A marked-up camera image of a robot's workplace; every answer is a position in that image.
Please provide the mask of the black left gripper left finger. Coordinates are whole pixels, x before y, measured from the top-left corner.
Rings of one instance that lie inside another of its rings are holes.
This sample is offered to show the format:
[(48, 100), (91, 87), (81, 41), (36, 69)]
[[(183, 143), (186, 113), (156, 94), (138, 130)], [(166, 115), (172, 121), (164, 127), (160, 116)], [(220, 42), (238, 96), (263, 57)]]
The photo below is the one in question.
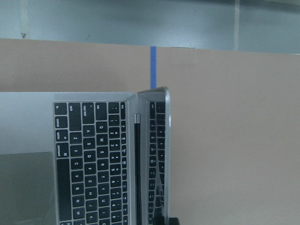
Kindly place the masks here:
[(165, 195), (164, 195), (164, 185), (158, 186), (156, 188), (155, 197), (155, 208), (153, 216), (154, 225), (164, 225), (165, 224)]

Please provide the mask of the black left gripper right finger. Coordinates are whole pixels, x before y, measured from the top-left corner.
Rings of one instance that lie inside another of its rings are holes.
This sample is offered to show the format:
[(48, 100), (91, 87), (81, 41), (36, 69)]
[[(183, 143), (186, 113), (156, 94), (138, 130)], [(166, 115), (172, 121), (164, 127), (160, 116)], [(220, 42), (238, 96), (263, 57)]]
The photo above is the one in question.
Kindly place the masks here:
[(170, 217), (169, 225), (180, 225), (179, 219), (177, 217)]

